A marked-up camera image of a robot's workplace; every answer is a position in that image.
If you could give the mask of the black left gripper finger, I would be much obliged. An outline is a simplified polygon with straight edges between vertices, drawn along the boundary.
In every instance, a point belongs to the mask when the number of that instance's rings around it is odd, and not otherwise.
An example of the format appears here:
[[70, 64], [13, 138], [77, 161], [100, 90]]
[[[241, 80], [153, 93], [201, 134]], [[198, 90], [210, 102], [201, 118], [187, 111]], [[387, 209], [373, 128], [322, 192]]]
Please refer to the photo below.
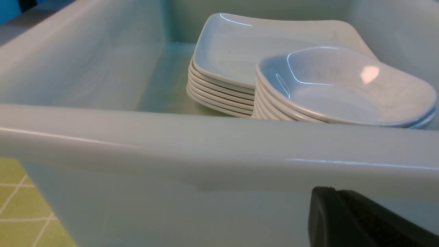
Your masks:
[[308, 217], [312, 247], [437, 247], [438, 235], [353, 190], [315, 187]]

